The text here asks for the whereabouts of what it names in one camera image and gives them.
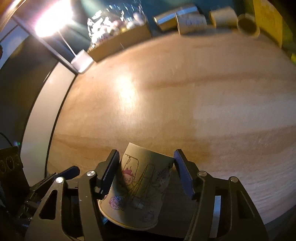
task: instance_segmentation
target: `lamp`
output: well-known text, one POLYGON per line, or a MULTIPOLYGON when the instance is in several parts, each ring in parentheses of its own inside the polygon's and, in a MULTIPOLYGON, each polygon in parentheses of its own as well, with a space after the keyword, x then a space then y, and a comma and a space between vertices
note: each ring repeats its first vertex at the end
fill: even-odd
POLYGON ((66 24, 71 22, 72 16, 73 12, 71 10, 70 0, 60 0, 43 13, 35 26, 35 31, 39 37, 48 37, 53 35, 55 32, 58 32, 62 40, 75 56, 71 61, 71 64, 78 70, 79 73, 83 73, 94 62, 94 60, 84 50, 75 54, 60 32, 66 24))

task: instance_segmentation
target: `wood grain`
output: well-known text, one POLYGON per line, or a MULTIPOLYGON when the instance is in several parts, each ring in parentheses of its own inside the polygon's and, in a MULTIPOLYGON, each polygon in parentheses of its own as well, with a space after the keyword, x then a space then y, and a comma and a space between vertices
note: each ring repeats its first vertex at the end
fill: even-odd
MULTIPOLYGON (((48 171, 88 171, 129 142, 171 156, 181 148, 200 170, 237 176, 268 223, 296 205, 296 67, 265 36, 217 30, 108 57, 75 80, 48 171)), ((181 237, 193 207, 174 171, 159 217, 169 228, 155 232, 181 237)))

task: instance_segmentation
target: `black cable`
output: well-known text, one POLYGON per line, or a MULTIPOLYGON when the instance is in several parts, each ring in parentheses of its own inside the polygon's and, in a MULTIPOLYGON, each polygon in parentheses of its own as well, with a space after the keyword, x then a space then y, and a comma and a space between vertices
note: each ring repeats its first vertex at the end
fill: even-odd
POLYGON ((6 135, 4 135, 2 132, 0 132, 0 135, 3 136, 7 140, 7 142, 10 144, 10 146, 13 146, 11 144, 10 140, 6 137, 6 135))

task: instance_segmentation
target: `cup with cartoon drawings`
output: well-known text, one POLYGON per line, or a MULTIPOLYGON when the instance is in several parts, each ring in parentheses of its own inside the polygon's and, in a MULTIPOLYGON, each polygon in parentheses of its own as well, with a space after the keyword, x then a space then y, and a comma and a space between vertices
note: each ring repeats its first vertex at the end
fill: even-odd
POLYGON ((111 222, 133 230, 156 226, 174 158, 129 143, 109 194, 99 201, 111 222))

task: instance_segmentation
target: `cardboard box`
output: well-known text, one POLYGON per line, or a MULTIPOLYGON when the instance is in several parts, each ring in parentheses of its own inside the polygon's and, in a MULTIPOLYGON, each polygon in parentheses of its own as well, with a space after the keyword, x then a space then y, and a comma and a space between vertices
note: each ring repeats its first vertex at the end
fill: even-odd
POLYGON ((150 38, 152 38, 152 35, 149 29, 149 24, 146 22, 143 26, 133 28, 103 42, 99 46, 88 51, 88 54, 94 59, 94 61, 98 62, 111 54, 150 38))

